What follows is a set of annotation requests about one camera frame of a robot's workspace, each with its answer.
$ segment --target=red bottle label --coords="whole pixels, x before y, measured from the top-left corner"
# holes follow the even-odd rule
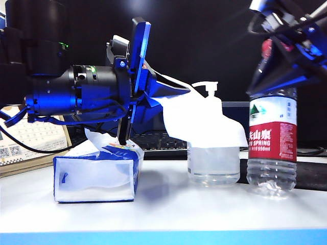
[[[249,158],[296,162],[296,101],[263,97],[250,102]]]
[[[250,127],[249,158],[296,161],[296,125],[274,121]]]

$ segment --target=qr code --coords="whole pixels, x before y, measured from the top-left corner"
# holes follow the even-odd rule
[[[10,147],[10,152],[12,156],[17,156],[17,155],[21,155],[21,150],[19,146],[12,146]]]
[[[9,149],[8,148],[0,149],[0,158],[6,158],[6,157],[9,157]]]

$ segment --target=black keyboard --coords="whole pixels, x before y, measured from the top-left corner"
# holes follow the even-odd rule
[[[144,150],[147,160],[186,159],[186,142],[169,137],[167,132],[135,134],[131,139]]]

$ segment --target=blue tissue box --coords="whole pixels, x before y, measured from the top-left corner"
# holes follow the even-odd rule
[[[111,144],[88,155],[55,157],[55,201],[133,201],[143,157],[131,140],[126,146]]]

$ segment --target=white desk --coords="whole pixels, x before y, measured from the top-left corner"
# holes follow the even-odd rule
[[[52,167],[0,184],[4,233],[327,228],[327,192],[295,189],[287,199],[271,200],[246,184],[197,187],[189,183],[186,161],[145,161],[128,203],[58,204]]]

